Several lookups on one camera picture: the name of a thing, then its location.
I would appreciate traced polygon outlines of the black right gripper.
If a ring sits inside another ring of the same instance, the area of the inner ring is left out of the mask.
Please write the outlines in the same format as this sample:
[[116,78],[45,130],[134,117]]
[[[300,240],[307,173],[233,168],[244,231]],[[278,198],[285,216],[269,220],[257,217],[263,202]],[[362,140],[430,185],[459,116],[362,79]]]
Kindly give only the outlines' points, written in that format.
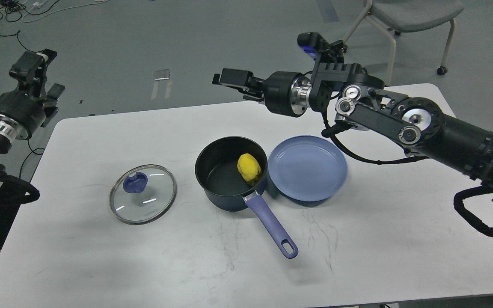
[[264,80],[250,71],[223,68],[214,74],[212,84],[235,89],[246,100],[264,101],[271,113],[279,115],[297,118],[310,107],[312,86],[309,78],[297,72],[278,71]]

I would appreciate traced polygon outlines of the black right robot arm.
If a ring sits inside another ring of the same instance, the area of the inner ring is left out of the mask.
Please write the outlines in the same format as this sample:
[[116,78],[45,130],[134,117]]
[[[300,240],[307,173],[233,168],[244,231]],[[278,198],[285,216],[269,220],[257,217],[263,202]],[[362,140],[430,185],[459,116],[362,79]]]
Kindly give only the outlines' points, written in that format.
[[[467,198],[493,194],[493,132],[446,115],[430,99],[385,90],[385,82],[368,74],[362,65],[344,62],[345,45],[341,40],[329,43],[319,33],[302,33],[297,44],[315,62],[309,77],[278,71],[262,79],[250,71],[225,68],[214,75],[212,82],[237,90],[246,100],[264,104],[271,113],[295,118],[307,108],[326,116],[330,101],[336,99],[335,124],[324,120],[321,134],[325,138],[362,162],[389,165],[430,158],[472,180],[481,180],[479,187],[456,193],[453,205],[470,226],[493,237],[493,227],[464,206]],[[385,162],[354,154],[336,138],[352,128],[366,128],[389,138],[403,148],[406,158]]]

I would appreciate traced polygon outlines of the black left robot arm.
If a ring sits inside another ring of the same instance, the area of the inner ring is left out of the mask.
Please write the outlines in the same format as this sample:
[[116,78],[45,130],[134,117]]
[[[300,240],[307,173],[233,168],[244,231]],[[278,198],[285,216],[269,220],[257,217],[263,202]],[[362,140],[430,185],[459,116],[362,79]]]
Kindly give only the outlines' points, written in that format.
[[[45,89],[48,66],[57,57],[50,49],[25,51],[9,70],[18,85],[0,95],[0,154],[8,154],[16,140],[29,140],[45,128],[59,111],[61,84]],[[28,181],[6,172],[0,163],[0,204],[28,204],[39,199],[39,191]]]

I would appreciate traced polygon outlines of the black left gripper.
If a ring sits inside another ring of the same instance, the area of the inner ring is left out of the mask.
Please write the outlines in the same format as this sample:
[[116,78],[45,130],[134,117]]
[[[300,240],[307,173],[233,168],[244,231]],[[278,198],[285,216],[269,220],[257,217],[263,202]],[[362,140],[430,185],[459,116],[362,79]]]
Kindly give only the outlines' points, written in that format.
[[47,127],[59,111],[58,99],[66,87],[55,83],[48,93],[45,91],[47,68],[56,57],[57,52],[50,49],[25,51],[9,70],[18,85],[0,96],[0,117],[19,125],[20,140],[30,139],[37,129]]

